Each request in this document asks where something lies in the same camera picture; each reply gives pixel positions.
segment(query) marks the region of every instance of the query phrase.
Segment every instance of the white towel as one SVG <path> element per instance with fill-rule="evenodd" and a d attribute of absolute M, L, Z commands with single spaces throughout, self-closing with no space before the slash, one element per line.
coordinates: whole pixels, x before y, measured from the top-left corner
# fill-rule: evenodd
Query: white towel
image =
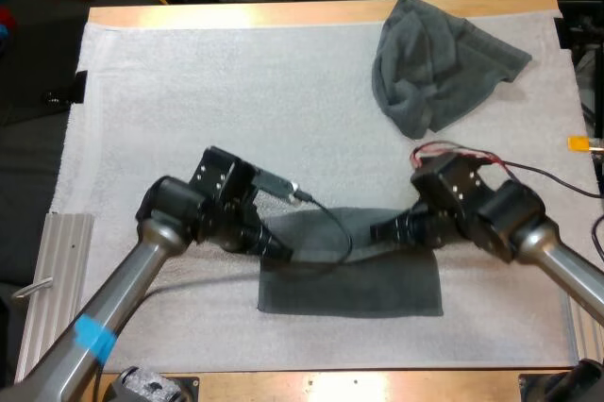
<path fill-rule="evenodd" d="M 486 148 L 596 190 L 570 55 L 554 12 L 472 20 L 533 61 L 480 107 L 424 141 Z M 88 25 L 53 210 L 95 216 L 85 299 L 136 242 L 134 213 L 160 176 L 188 179 L 205 147 L 221 146 L 297 181 L 332 207 L 408 208 L 417 145 L 379 110 L 371 66 L 381 24 L 229 30 Z M 496 185 L 503 175 L 489 168 Z M 596 261 L 589 229 L 600 206 L 517 172 L 545 200 L 563 239 Z M 288 207 L 261 199 L 261 215 Z M 563 366 L 577 356 L 566 297 L 539 270 L 470 244 L 437 252 L 443 317 L 347 319 L 257 311 L 259 264 L 214 246 L 170 260 L 156 286 L 212 284 L 151 298 L 113 350 L 109 370 L 164 372 L 448 366 Z M 216 278 L 235 277 L 217 283 Z"/>

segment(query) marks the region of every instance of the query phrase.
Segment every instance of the dark gray cloth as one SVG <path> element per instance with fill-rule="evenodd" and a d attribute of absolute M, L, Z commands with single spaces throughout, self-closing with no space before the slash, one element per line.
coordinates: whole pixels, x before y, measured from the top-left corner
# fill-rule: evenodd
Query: dark gray cloth
<path fill-rule="evenodd" d="M 443 315 L 441 285 L 431 251 L 402 252 L 372 244 L 369 226 L 395 217 L 387 209 L 334 209 L 353 234 L 346 264 L 329 265 L 346 249 L 344 234 L 320 210 L 269 218 L 294 251 L 290 263 L 264 260 L 258 309 L 263 312 L 386 318 Z"/>
<path fill-rule="evenodd" d="M 439 131 L 514 81 L 531 56 L 421 0 L 398 0 L 373 67 L 381 110 L 409 138 Z"/>

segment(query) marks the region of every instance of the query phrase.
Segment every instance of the black cable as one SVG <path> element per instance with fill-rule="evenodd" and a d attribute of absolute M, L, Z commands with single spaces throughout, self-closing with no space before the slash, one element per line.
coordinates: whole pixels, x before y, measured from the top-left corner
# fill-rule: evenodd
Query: black cable
<path fill-rule="evenodd" d="M 572 190 L 573 192 L 583 194 L 584 196 L 587 196 L 587 197 L 593 197 L 595 199 L 604 199 L 604 196 L 602 196 L 602 194 L 600 194 L 600 193 L 586 192 L 585 190 L 582 190 L 581 188 L 576 187 L 575 185 L 571 185 L 570 183 L 563 181 L 561 178 L 554 176 L 553 174 L 549 173 L 548 171 L 544 171 L 543 169 L 534 168 L 532 166 L 527 166 L 526 164 L 514 163 L 513 161 L 503 161 L 503 162 L 504 162 L 504 164 L 511 166 L 513 168 L 524 169 L 526 171 L 532 171 L 533 173 L 537 173 L 537 174 L 541 174 L 542 176 L 546 176 L 546 177 L 552 179 L 554 182 L 561 184 L 563 187 L 566 187 L 569 190 Z"/>
<path fill-rule="evenodd" d="M 600 255 L 602 260 L 604 260 L 604 249 L 602 249 L 602 245 L 600 244 L 600 240 L 597 237 L 597 227 L 600 226 L 600 223 L 604 221 L 604 215 L 600 216 L 592 226 L 592 242 L 594 242 L 594 246 L 596 247 L 597 254 Z"/>
<path fill-rule="evenodd" d="M 319 201 L 314 199 L 312 197 L 312 195 L 302 192 L 301 190 L 298 190 L 294 193 L 294 197 L 296 199 L 299 199 L 302 202 L 308 202 L 309 204 L 313 204 L 313 205 L 317 206 L 327 216 L 327 218 L 329 218 L 342 231 L 342 233 L 344 234 L 344 236 L 346 237 L 346 240 L 348 242 L 348 244 L 346 246 L 346 251 L 338 260 L 336 260 L 335 262 L 332 262 L 329 266 L 331 268 L 331 267 L 335 267 L 337 265 L 341 265 L 344 262 L 346 262 L 346 260 L 350 257 L 350 254 L 352 254 L 352 248 L 354 247 L 354 242 L 352 240 L 352 233 L 348 230 L 348 228 L 344 225 L 344 223 L 342 223 L 342 221 L 340 221 L 338 219 L 338 217 L 333 214 L 333 212 L 330 209 L 328 209 L 323 204 L 321 204 Z"/>

